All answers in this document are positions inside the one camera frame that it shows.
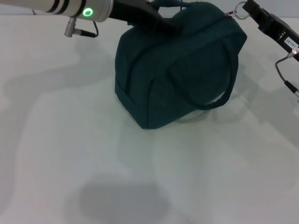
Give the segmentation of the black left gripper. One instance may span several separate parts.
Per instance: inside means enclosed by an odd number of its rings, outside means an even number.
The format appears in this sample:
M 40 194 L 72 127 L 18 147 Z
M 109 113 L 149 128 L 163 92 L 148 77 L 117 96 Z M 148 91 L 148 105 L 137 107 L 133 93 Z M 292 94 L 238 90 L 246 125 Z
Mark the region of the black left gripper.
M 172 18 L 162 17 L 146 0 L 114 0 L 108 16 L 130 24 L 154 26 L 153 33 L 178 33 L 180 26 Z

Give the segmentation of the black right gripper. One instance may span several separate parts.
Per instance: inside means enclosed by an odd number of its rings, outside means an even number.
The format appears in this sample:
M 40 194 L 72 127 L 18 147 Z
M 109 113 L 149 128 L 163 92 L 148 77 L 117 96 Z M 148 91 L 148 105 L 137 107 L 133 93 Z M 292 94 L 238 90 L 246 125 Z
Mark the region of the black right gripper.
M 290 53 L 299 48 L 299 35 L 283 20 L 268 13 L 254 0 L 247 0 L 242 7 L 252 18 L 262 18 L 259 30 Z

